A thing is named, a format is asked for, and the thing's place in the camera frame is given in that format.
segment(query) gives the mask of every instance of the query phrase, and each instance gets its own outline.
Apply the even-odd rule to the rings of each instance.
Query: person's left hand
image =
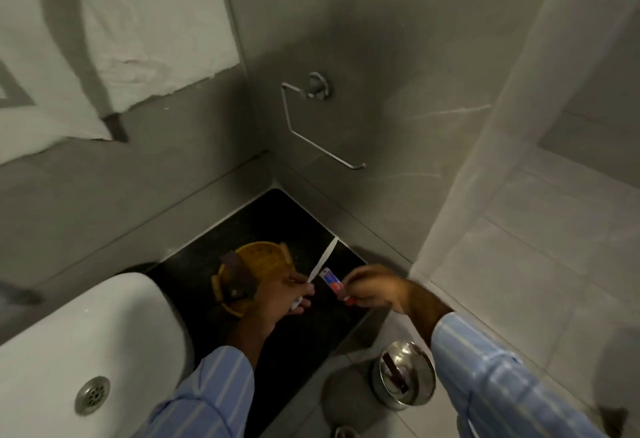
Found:
[[[302,298],[300,305],[291,309],[298,297],[313,295],[316,289],[307,278],[294,271],[275,273],[262,280],[255,292],[251,313],[257,314],[272,330],[276,323],[286,314],[301,314],[311,302]]]

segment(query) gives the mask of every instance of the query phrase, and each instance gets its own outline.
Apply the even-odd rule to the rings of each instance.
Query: hand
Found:
[[[300,305],[291,309],[298,297],[313,295],[316,289],[307,278],[294,271],[275,273],[262,280],[255,293],[254,303],[247,311],[248,317],[259,317],[271,333],[276,323],[286,314],[301,314],[311,302],[303,298]]]
[[[367,264],[349,273],[343,280],[347,294],[360,307],[388,306],[397,313],[409,311],[413,285],[381,264]]]

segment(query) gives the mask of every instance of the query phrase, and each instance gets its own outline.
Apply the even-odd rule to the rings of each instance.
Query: white sink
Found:
[[[148,277],[93,287],[0,346],[0,437],[129,438],[191,370],[188,336]],[[111,390],[88,416],[87,381]]]

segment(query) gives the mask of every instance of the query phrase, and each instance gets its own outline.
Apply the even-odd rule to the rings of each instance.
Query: sleeve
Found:
[[[583,413],[547,391],[512,352],[449,313],[431,338],[438,377],[460,417],[480,438],[605,438]]]
[[[138,436],[239,438],[253,386],[253,369],[245,355],[234,347],[217,348],[167,401],[156,406]]]

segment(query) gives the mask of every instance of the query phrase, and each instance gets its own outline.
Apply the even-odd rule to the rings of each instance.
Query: toothpaste tube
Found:
[[[340,280],[338,280],[329,268],[325,268],[320,272],[320,278],[324,280],[324,282],[331,287],[333,293],[335,293],[339,300],[342,300],[347,305],[353,305],[356,303],[356,300],[347,295],[347,291],[344,289],[344,285]]]

